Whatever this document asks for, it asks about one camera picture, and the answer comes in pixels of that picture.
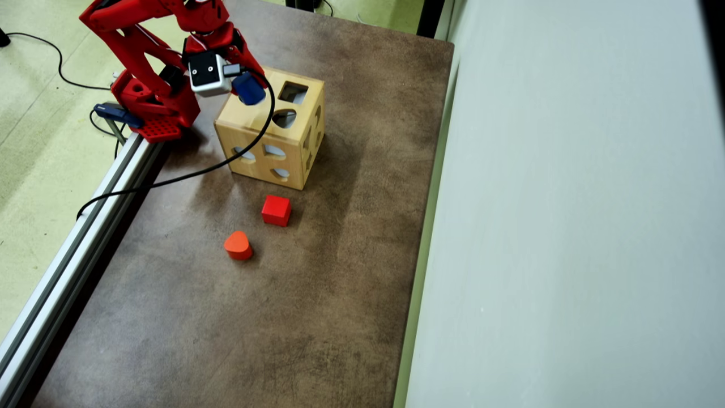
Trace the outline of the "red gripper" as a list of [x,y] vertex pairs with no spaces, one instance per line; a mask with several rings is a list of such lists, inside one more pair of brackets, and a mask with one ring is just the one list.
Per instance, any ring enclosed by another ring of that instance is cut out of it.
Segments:
[[206,51],[213,51],[226,61],[241,65],[242,73],[235,78],[236,83],[254,81],[263,90],[268,88],[264,70],[248,50],[244,37],[233,23],[223,23],[212,32],[190,33],[184,41],[183,65],[188,65],[192,54]]

